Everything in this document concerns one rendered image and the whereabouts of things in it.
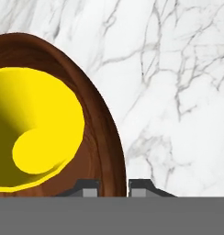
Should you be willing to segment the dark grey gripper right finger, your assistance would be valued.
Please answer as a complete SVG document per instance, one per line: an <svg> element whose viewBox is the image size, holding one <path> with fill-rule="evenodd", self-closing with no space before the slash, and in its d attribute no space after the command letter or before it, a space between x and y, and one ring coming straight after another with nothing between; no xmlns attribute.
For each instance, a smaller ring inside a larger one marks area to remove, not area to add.
<svg viewBox="0 0 224 235"><path fill-rule="evenodd" d="M174 197L155 187L151 179L129 179L129 197Z"/></svg>

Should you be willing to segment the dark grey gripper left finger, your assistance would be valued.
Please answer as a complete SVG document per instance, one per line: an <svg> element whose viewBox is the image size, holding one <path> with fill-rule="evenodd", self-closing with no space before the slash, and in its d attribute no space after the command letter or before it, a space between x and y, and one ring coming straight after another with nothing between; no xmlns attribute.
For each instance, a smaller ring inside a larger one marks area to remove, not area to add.
<svg viewBox="0 0 224 235"><path fill-rule="evenodd" d="M78 179L73 188L60 193L59 196L98 197L99 181L96 179Z"/></svg>

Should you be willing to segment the brown wooden bowl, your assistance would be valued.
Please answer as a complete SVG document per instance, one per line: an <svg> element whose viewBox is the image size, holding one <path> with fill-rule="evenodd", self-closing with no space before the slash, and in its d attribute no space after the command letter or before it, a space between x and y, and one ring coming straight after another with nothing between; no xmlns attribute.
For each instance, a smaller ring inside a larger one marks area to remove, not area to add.
<svg viewBox="0 0 224 235"><path fill-rule="evenodd" d="M120 138L102 96L85 73L61 50L26 33L0 35L0 68L28 67L49 73L68 85L80 101L84 139L70 163L47 182L17 191L15 196L63 196L79 179L96 179L100 196L127 194Z"/></svg>

